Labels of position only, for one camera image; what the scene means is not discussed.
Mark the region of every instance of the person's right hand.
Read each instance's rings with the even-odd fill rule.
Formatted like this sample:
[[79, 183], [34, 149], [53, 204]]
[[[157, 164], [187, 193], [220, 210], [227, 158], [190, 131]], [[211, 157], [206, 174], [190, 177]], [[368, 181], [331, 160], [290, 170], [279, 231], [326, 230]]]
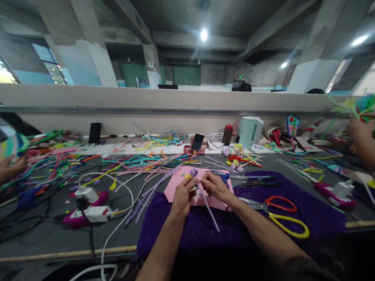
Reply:
[[234, 200], [237, 200], [236, 195], [230, 192], [220, 176], [207, 172], [204, 174], [200, 183], [203, 189], [207, 191], [209, 197], [213, 195], [216, 199], [228, 206], [230, 206]]

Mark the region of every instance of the purple felt cloth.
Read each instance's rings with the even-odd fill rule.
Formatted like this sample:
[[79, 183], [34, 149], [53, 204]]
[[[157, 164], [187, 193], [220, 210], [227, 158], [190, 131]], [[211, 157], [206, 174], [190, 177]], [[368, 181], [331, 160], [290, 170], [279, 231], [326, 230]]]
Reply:
[[[272, 171], [253, 171], [251, 173], [247, 172], [246, 175], [276, 175], [277, 180], [282, 181], [281, 185], [274, 187], [247, 187], [235, 191], [235, 194], [238, 197], [245, 197], [258, 202], [263, 202], [273, 195], [279, 195], [293, 202], [298, 208], [297, 213], [290, 213], [272, 206], [270, 206], [270, 211], [279, 215], [294, 217], [308, 226], [310, 229], [310, 237], [308, 239], [301, 240], [292, 237], [308, 254], [313, 255], [314, 250], [317, 249], [317, 245], [323, 238], [338, 235], [345, 230], [345, 214], [315, 198], [282, 174]], [[279, 199], [273, 202], [290, 207]], [[146, 258], [148, 256], [170, 210], [171, 205], [164, 194], [157, 192], [148, 207], [139, 236], [137, 245], [139, 257]], [[199, 254], [200, 252], [203, 253], [207, 250], [220, 248], [253, 252], [259, 250], [246, 227], [235, 213], [215, 208], [211, 208], [211, 211], [219, 225], [220, 232], [216, 231], [206, 207], [192, 207], [182, 233], [179, 255], [192, 252]], [[266, 217], [268, 216], [264, 211], [260, 211], [260, 213]], [[302, 227], [298, 224], [289, 221], [281, 221], [281, 223], [293, 232], [302, 233]]]

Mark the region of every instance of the scissors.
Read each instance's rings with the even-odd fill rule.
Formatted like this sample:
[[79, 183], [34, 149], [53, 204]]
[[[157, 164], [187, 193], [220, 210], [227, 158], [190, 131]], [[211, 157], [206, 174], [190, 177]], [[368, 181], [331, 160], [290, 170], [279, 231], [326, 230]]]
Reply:
[[[277, 178], [277, 176], [272, 175], [269, 178]], [[268, 180], [269, 178], [256, 178], [255, 180], [248, 181], [247, 183], [244, 183], [242, 185], [235, 187], [233, 190], [238, 190], [243, 187], [251, 187], [251, 186], [256, 186], [256, 185], [273, 186], [273, 185], [282, 184], [282, 181], [273, 181], [273, 182], [265, 181], [265, 180]]]
[[[283, 206], [280, 206], [278, 204], [272, 203], [271, 201], [274, 200], [274, 199], [276, 199], [276, 198], [284, 200], [285, 202], [289, 203], [293, 208], [287, 208], [287, 207], [283, 207]], [[280, 227], [282, 230], [284, 230], [287, 234], [289, 234], [289, 235], [291, 235], [291, 236], [293, 236], [295, 238], [298, 238], [298, 239], [306, 239], [306, 238], [308, 238], [310, 236], [310, 230], [307, 228], [306, 224], [304, 224], [302, 221], [299, 221], [298, 219], [295, 219], [295, 218], [292, 218], [292, 217], [287, 217], [287, 216], [283, 216], [283, 215], [277, 215], [277, 214], [271, 213], [268, 210], [268, 206], [274, 206], [276, 208], [279, 208], [279, 209], [282, 209], [282, 210], [285, 210], [285, 211], [288, 211], [288, 212], [291, 212], [291, 213], [296, 213], [297, 212], [296, 205], [294, 205], [288, 199], [286, 199], [284, 197], [281, 197], [281, 196], [271, 196], [270, 198], [266, 199], [264, 201], [264, 203], [259, 203], [259, 202], [256, 202], [256, 201], [253, 201], [253, 200], [250, 200], [250, 199], [247, 199], [247, 198], [243, 198], [243, 197], [239, 197], [239, 199], [241, 199], [242, 201], [244, 201], [246, 204], [248, 204], [253, 209], [264, 210], [268, 214], [268, 217], [278, 227]], [[301, 225], [304, 228], [305, 232], [304, 233], [292, 232], [289, 229], [287, 229], [285, 226], [283, 226], [277, 219], [283, 219], [283, 220], [286, 220], [286, 221], [295, 222], [295, 223]]]

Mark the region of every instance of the forearm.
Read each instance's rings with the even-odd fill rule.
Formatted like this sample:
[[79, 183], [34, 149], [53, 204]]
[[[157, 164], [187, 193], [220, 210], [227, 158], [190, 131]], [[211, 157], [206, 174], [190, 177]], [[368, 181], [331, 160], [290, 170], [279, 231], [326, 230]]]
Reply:
[[278, 226], [245, 202], [236, 198], [230, 207], [245, 224], [254, 242], [274, 264], [282, 266], [296, 256], [309, 258]]
[[357, 138], [354, 140], [354, 147], [361, 166], [370, 173], [375, 172], [375, 140], [372, 137]]
[[170, 280], [185, 220], [171, 214], [167, 217], [137, 281]]

